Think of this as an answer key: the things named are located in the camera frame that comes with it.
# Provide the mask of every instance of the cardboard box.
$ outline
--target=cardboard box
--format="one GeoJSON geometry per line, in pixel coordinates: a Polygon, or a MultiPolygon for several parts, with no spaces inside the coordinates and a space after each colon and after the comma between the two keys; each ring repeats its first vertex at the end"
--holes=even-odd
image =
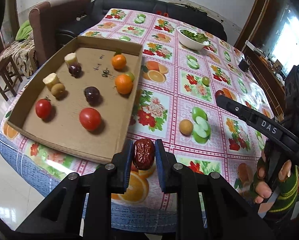
{"type": "Polygon", "coordinates": [[[30,139],[56,150],[81,158],[108,163],[115,153],[122,150],[136,95],[142,60],[142,45],[128,41],[79,36],[54,54],[27,85],[16,103],[8,124],[30,139]],[[111,59],[117,49],[122,50],[127,66],[122,72],[114,70],[111,59]],[[76,52],[83,75],[70,75],[64,57],[76,52]],[[103,77],[108,68],[111,76],[103,77]],[[133,90],[122,96],[115,88],[114,77],[130,71],[134,74],[133,90]],[[57,73],[65,85],[68,95],[58,100],[52,96],[42,79],[50,73],[57,73]],[[102,116],[102,125],[94,132],[83,128],[79,113],[91,107],[85,99],[84,89],[97,87],[102,102],[93,106],[102,116]],[[49,120],[37,117],[35,104],[49,97],[55,112],[49,120]]]}

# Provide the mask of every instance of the metal screw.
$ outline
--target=metal screw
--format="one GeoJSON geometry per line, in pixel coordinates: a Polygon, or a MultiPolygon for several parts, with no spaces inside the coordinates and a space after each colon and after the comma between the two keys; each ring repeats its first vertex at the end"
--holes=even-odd
{"type": "Polygon", "coordinates": [[[107,163],[106,165],[105,165],[105,169],[107,169],[107,170],[112,170],[112,169],[114,169],[115,168],[115,165],[113,164],[113,163],[107,163]]]}
{"type": "Polygon", "coordinates": [[[218,179],[220,176],[221,175],[218,172],[216,172],[216,171],[211,172],[211,177],[213,179],[218,179]]]}
{"type": "Polygon", "coordinates": [[[68,175],[68,178],[70,180],[76,179],[78,177],[78,174],[76,172],[72,172],[68,175]]]}
{"type": "Polygon", "coordinates": [[[174,169],[176,169],[176,170],[180,170],[180,169],[183,168],[183,165],[180,164],[180,163],[175,163],[175,164],[173,165],[173,167],[174,167],[174,169]]]}

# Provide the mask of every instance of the tomato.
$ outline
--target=tomato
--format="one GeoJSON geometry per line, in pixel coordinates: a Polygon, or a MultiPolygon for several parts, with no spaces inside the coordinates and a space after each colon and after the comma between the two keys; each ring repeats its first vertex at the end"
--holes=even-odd
{"type": "Polygon", "coordinates": [[[35,105],[35,111],[39,118],[47,118],[51,113],[51,102],[47,99],[38,100],[35,105]]]}
{"type": "Polygon", "coordinates": [[[94,131],[101,123],[101,116],[96,109],[87,107],[80,112],[79,121],[86,130],[94,131]]]}
{"type": "Polygon", "coordinates": [[[216,93],[215,93],[215,98],[217,98],[217,97],[220,96],[220,95],[225,96],[225,94],[224,94],[224,92],[223,92],[222,90],[218,90],[218,91],[216,91],[216,93]]]}

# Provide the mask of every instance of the white bowl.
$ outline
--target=white bowl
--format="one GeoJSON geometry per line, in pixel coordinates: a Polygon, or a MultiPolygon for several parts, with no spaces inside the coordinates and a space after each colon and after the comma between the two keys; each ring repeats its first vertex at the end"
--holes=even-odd
{"type": "Polygon", "coordinates": [[[196,31],[186,28],[186,27],[177,27],[178,31],[178,40],[181,44],[183,44],[185,47],[188,47],[189,49],[194,49],[194,50],[201,50],[205,45],[208,45],[208,42],[203,42],[199,43],[197,41],[192,40],[189,37],[186,37],[184,34],[181,33],[181,30],[188,30],[194,34],[197,34],[196,31]]]}

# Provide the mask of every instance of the tile floor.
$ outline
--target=tile floor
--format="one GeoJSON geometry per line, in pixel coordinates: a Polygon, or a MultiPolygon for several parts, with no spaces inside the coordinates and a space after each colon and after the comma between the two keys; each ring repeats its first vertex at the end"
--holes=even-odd
{"type": "MultiPolygon", "coordinates": [[[[19,91],[27,82],[17,82],[15,90],[19,91]]],[[[3,79],[0,78],[0,85],[3,86],[3,79]]],[[[6,95],[9,101],[5,101],[0,94],[0,122],[10,106],[14,97],[10,92],[6,95]]],[[[43,200],[43,196],[32,186],[27,184],[21,176],[0,155],[0,218],[13,230],[37,207],[43,200]]],[[[159,240],[160,236],[147,235],[151,240],[159,240]]]]}

